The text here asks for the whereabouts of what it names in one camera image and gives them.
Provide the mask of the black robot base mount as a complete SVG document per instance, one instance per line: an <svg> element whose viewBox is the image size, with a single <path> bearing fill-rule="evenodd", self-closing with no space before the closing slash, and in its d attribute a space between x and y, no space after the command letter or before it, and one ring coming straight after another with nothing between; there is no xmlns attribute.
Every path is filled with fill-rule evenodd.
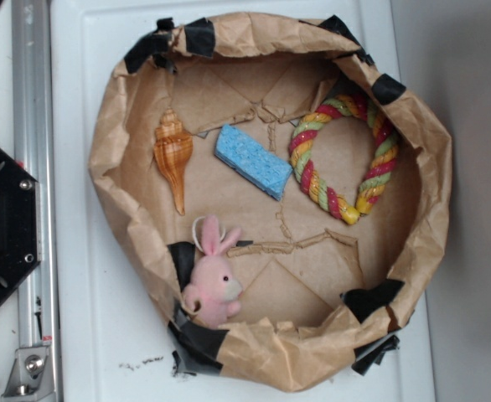
<svg viewBox="0 0 491 402"><path fill-rule="evenodd" d="M0 148L0 306L39 263L37 181Z"/></svg>

